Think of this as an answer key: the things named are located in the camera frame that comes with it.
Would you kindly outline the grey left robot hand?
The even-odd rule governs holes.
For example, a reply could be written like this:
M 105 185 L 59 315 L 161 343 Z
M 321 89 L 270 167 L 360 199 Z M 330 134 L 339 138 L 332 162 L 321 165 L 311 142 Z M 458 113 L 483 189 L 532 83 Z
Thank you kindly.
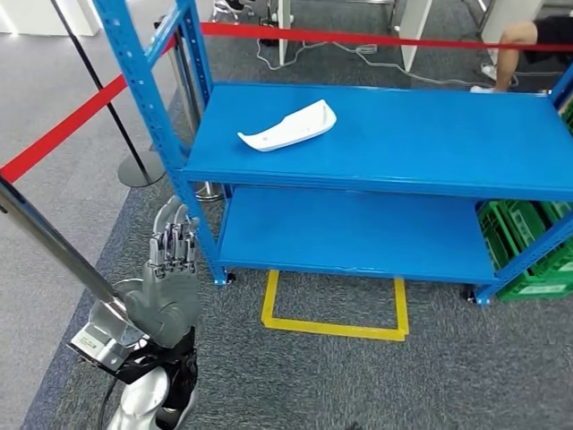
M 182 340 L 200 313 L 198 224 L 185 204 L 172 196 L 156 214 L 141 278 L 118 286 L 130 320 L 163 348 Z

